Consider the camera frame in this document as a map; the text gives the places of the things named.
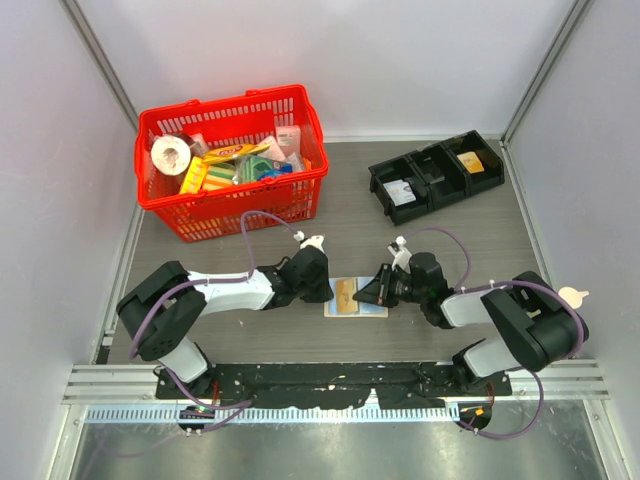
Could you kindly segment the black bin right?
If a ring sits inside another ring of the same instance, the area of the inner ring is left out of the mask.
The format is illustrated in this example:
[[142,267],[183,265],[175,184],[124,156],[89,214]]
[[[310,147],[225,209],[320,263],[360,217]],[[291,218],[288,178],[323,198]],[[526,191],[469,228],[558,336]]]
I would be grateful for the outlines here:
[[445,139],[443,145],[461,164],[469,196],[505,182],[503,160],[476,130]]

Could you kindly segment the green liquid squeeze bottle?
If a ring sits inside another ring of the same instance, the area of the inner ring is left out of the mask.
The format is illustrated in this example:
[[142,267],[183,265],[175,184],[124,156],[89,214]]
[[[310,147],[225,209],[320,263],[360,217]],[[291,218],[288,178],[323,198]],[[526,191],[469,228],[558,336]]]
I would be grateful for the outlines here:
[[584,299],[590,295],[589,291],[579,291],[574,287],[565,286],[558,290],[558,295],[574,310],[579,309]]

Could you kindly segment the white pink box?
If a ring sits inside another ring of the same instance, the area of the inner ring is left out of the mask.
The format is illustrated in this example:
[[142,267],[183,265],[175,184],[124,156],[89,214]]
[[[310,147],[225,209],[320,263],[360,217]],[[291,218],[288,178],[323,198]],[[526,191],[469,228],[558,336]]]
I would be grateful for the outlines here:
[[285,157],[301,151],[301,129],[298,125],[276,127],[276,140]]

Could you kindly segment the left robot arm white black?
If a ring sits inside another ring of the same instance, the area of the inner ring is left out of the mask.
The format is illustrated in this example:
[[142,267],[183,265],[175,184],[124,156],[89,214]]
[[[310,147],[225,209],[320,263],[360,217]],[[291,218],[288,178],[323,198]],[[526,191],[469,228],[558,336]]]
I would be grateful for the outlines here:
[[246,273],[205,275],[169,261],[122,298],[116,313],[135,356],[159,362],[166,384],[183,396],[202,398],[212,390],[214,367],[187,337],[196,320],[232,310],[283,308],[296,298],[305,303],[333,298],[328,257],[316,246]]

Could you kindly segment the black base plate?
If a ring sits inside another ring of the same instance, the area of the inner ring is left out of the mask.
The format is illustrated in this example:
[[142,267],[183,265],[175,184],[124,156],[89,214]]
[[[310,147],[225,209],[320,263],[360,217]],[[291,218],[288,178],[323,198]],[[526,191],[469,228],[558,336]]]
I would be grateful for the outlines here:
[[223,406],[346,410],[375,394],[383,409],[439,407],[446,397],[505,397],[506,373],[469,381],[462,368],[435,362],[217,364],[187,383],[190,395]]

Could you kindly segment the yellow box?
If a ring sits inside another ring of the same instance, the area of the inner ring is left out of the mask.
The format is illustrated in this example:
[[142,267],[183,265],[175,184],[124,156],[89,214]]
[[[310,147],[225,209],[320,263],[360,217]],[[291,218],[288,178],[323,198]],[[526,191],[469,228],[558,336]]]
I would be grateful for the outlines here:
[[208,173],[208,165],[201,157],[194,156],[184,176],[180,194],[198,193]]

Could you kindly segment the black bin left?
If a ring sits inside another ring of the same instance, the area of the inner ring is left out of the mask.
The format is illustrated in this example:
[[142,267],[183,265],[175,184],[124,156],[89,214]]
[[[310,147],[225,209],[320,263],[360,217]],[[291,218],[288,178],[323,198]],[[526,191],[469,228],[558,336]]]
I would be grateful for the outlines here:
[[405,154],[368,168],[369,190],[382,205],[383,213],[398,226],[434,211],[426,181]]

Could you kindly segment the beige leather card holder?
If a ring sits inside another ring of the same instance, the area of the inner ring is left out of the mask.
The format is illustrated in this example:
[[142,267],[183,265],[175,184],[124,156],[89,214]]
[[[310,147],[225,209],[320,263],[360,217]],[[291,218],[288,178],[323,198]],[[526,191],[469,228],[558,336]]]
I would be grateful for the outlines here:
[[360,302],[354,295],[364,288],[372,277],[330,278],[333,298],[324,303],[326,318],[387,318],[388,309],[379,305]]

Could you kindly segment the green packaged item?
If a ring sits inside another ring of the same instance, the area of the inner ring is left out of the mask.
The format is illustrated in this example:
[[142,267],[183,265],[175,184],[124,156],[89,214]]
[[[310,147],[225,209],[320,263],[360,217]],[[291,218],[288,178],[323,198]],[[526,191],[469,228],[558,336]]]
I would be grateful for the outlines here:
[[244,155],[235,160],[235,185],[257,182],[268,178],[281,167],[278,161],[257,155]]

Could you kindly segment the black bin middle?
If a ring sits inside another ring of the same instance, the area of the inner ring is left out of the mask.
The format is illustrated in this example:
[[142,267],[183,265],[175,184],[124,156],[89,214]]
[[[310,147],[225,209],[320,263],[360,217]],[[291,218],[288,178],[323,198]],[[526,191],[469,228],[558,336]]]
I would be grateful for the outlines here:
[[432,208],[440,210],[468,197],[467,175],[459,160],[441,144],[414,150],[409,159],[426,184]]

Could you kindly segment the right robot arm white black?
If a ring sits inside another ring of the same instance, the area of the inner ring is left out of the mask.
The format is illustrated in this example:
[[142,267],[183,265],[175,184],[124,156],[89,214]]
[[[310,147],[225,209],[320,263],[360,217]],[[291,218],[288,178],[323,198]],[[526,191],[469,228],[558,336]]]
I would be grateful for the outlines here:
[[508,282],[456,290],[428,252],[411,255],[405,266],[382,264],[353,299],[386,308],[417,304],[431,325],[445,330],[493,326],[496,337],[481,339],[452,358],[450,384],[465,395],[477,393],[497,373],[539,372],[575,354],[589,338],[584,319],[538,274],[526,271]]

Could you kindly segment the red plastic shopping basket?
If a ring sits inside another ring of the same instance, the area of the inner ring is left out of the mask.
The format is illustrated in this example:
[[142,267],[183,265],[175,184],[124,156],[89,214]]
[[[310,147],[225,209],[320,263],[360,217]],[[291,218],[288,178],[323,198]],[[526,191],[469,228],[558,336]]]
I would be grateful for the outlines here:
[[[151,159],[152,144],[164,134],[202,134],[212,147],[226,147],[256,143],[275,134],[278,127],[289,125],[300,129],[301,156],[310,164],[304,172],[181,194],[179,180],[161,174]],[[139,206],[156,214],[181,240],[195,242],[239,232],[240,217],[248,210],[266,211],[289,223],[313,218],[329,160],[321,123],[307,90],[301,84],[291,84],[143,111],[133,166]]]

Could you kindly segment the yellow snack bag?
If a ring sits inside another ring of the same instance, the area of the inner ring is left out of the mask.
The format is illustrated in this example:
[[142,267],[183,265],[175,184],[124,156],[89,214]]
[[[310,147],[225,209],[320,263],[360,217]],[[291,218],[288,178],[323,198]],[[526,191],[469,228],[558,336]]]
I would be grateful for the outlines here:
[[202,161],[205,164],[218,164],[232,161],[244,155],[252,155],[264,152],[269,149],[268,145],[257,144],[235,144],[212,149],[207,152]]

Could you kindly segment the yellow green sponge pack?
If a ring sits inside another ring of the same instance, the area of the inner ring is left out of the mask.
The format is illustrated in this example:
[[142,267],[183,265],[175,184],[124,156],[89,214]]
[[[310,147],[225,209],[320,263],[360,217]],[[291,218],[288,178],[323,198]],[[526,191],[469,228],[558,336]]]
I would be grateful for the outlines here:
[[208,166],[201,189],[220,190],[235,184],[236,167],[233,163],[217,163]]

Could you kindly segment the black bin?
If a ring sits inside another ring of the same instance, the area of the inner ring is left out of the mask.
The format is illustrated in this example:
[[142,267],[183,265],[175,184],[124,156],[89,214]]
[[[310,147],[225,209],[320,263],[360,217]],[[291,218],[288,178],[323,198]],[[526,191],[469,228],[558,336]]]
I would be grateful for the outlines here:
[[468,197],[467,175],[459,160],[441,144],[414,150],[409,159],[426,184],[432,208],[440,210]]
[[382,205],[383,213],[398,226],[434,211],[426,181],[405,154],[368,168],[369,190]]
[[469,196],[505,182],[503,160],[476,130],[445,139],[443,145],[461,164]]

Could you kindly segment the white card in bin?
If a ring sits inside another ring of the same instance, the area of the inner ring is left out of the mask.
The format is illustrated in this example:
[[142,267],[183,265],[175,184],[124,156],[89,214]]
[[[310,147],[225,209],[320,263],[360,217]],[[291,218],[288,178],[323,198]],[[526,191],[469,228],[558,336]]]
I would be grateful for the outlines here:
[[406,205],[416,200],[411,185],[405,180],[386,182],[383,187],[395,206]]

